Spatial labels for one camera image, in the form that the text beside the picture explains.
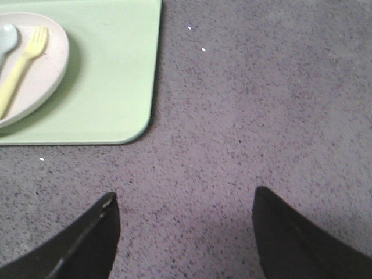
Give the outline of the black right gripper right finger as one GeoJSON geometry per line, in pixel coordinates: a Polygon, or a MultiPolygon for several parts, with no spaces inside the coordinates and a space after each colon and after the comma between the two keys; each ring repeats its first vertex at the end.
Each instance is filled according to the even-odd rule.
{"type": "Polygon", "coordinates": [[[371,258],[328,234],[267,187],[257,187],[252,221],[266,278],[371,278],[371,258]]]}

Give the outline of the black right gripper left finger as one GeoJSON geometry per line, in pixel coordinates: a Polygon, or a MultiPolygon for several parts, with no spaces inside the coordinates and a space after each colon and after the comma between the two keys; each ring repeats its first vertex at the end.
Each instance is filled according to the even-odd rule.
{"type": "Polygon", "coordinates": [[[1,267],[1,278],[108,278],[120,238],[114,192],[37,249],[1,267]]]}

